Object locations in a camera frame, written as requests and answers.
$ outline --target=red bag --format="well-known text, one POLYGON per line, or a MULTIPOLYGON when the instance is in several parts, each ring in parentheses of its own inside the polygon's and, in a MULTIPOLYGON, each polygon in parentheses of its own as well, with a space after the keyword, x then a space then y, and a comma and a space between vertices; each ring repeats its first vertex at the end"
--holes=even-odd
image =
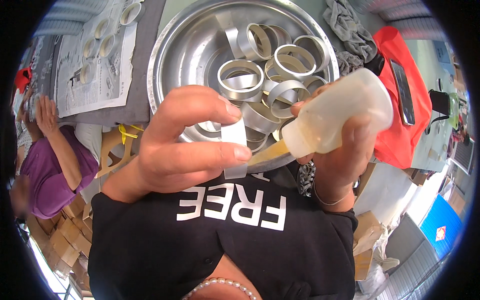
POLYGON ((378 133, 375 142, 375 157, 397 168, 409 168, 412 165, 415 147, 430 123, 432 102, 419 69, 398 30, 390 26, 383 27, 373 36, 373 39, 377 44, 378 51, 385 57, 385 66, 378 77, 390 94, 394 111, 392 127, 378 133), (415 113, 414 126, 404 125, 400 118, 398 92, 390 67, 390 59, 395 60, 405 69, 412 94, 415 113))

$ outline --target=stainless steel bowl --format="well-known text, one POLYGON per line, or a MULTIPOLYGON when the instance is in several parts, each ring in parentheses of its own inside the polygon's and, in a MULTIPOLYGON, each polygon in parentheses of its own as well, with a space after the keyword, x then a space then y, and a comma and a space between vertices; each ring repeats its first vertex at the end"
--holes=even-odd
MULTIPOLYGON (((278 25, 295 39, 302 35, 320 37, 330 52, 328 67, 316 73, 328 82, 339 77, 338 64, 325 32, 304 10, 286 0, 198 0, 179 12, 163 29, 150 56, 147 89, 150 107, 155 114, 167 93, 182 85, 200 84, 216 91, 216 74, 220 66, 234 59, 225 31, 219 20, 231 20, 240 28, 248 23, 278 25)), ((207 132, 200 126, 187 127, 182 142, 220 141, 219 132, 207 132)), ((264 148, 271 145, 267 142, 264 148)), ((273 170, 293 161, 290 154, 250 166, 249 173, 273 170)))

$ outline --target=wrist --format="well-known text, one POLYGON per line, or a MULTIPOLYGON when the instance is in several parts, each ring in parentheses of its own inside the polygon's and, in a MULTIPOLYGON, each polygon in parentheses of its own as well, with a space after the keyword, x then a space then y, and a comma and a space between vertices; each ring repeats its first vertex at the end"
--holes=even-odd
POLYGON ((326 204, 335 203, 347 197, 350 192, 352 192, 352 184, 328 184, 323 180, 315 178, 315 192, 322 202, 326 204))
POLYGON ((102 192, 112 200, 125 203, 136 202, 147 195, 150 190, 142 180, 138 156, 110 175, 103 184, 102 192))

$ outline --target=woman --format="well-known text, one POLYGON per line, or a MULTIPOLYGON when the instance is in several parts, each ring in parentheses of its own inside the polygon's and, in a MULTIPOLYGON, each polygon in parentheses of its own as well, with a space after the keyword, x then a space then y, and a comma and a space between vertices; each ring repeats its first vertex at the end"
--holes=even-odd
POLYGON ((19 116, 32 138, 32 145, 10 189, 17 218, 31 213, 42 219, 54 217, 69 205, 98 172, 102 126, 78 123, 58 127, 55 102, 41 96, 36 102, 36 121, 24 110, 19 116))
POLYGON ((185 126, 240 118, 208 87, 166 96, 139 156, 92 200, 96 299, 353 298, 352 182, 372 155, 369 117, 346 122, 341 148, 299 159, 317 166, 312 198, 250 175, 225 180, 224 168, 250 159, 247 147, 177 143, 185 126))

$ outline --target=paper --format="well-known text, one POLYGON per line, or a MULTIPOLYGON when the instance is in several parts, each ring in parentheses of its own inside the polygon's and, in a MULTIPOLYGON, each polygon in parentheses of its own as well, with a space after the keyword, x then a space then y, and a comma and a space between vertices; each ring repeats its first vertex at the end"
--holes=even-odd
POLYGON ((76 36, 64 36, 57 60, 54 100, 60 118, 100 108, 124 106, 132 82, 132 54, 135 48, 137 24, 121 26, 120 16, 125 8, 138 0, 108 0, 105 9, 83 25, 76 36), (111 18, 119 40, 116 50, 109 58, 98 54, 86 59, 83 56, 85 43, 94 37, 100 21, 111 18), (80 82, 80 70, 84 64, 92 64, 93 79, 90 83, 80 82))

